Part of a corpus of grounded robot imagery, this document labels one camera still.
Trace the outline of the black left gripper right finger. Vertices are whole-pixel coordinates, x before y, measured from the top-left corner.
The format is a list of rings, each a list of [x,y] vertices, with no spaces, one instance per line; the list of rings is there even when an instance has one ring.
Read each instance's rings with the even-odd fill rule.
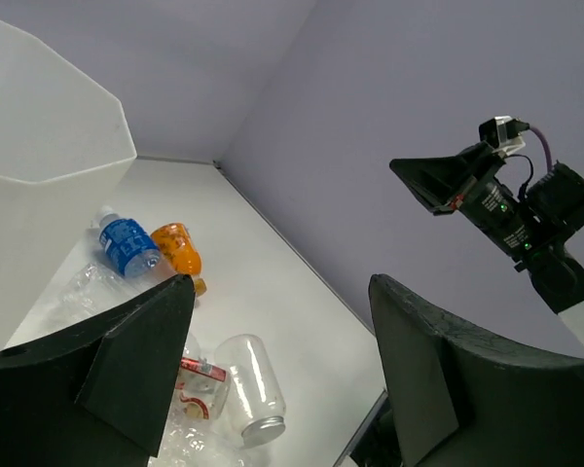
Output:
[[[388,275],[369,282],[408,466],[584,466],[584,359],[512,341]]]

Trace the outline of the large ribbed clear bottle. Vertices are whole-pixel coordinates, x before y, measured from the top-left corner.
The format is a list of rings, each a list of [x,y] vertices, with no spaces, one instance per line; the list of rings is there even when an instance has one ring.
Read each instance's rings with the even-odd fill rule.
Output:
[[[174,275],[165,262],[132,278],[125,278],[101,263],[90,263],[77,272],[58,294],[61,323],[69,326],[96,316]]]

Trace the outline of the orange juice bottle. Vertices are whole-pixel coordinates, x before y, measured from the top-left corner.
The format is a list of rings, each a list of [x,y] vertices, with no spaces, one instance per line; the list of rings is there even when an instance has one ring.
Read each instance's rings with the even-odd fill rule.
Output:
[[[191,276],[196,296],[204,295],[207,286],[201,278],[201,255],[186,226],[182,223],[166,224],[152,231],[151,237],[176,272]]]

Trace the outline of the blue label water bottle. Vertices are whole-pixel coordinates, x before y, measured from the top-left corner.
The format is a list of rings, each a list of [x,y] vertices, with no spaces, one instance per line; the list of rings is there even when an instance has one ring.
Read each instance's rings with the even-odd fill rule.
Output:
[[[126,278],[138,277],[153,269],[162,253],[154,240],[132,218],[102,206],[94,221],[99,228],[98,241],[115,270]]]

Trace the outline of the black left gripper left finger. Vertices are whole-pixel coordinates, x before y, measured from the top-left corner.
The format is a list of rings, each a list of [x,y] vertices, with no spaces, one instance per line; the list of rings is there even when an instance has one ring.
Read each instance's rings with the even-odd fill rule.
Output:
[[[0,352],[0,466],[145,466],[158,455],[195,303],[175,275]]]

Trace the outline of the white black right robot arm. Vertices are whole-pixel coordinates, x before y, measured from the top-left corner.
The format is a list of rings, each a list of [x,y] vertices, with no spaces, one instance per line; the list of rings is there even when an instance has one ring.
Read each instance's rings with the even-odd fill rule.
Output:
[[[526,271],[543,302],[584,345],[584,268],[566,242],[584,227],[584,178],[557,162],[516,195],[496,178],[508,155],[486,142],[455,156],[394,159],[390,170],[435,216],[460,212]]]

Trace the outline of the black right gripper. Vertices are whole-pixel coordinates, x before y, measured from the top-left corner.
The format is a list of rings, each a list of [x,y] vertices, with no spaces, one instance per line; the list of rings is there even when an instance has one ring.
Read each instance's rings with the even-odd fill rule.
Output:
[[[561,162],[520,199],[496,179],[474,193],[500,169],[500,155],[486,142],[450,157],[394,159],[389,168],[428,212],[459,209],[516,264],[584,227],[584,179]]]

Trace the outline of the red cap clear bottle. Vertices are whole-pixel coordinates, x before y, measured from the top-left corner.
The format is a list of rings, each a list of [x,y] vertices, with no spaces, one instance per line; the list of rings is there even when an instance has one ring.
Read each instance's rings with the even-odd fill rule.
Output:
[[[228,372],[204,360],[182,357],[175,383],[184,414],[191,419],[219,418],[230,389]]]

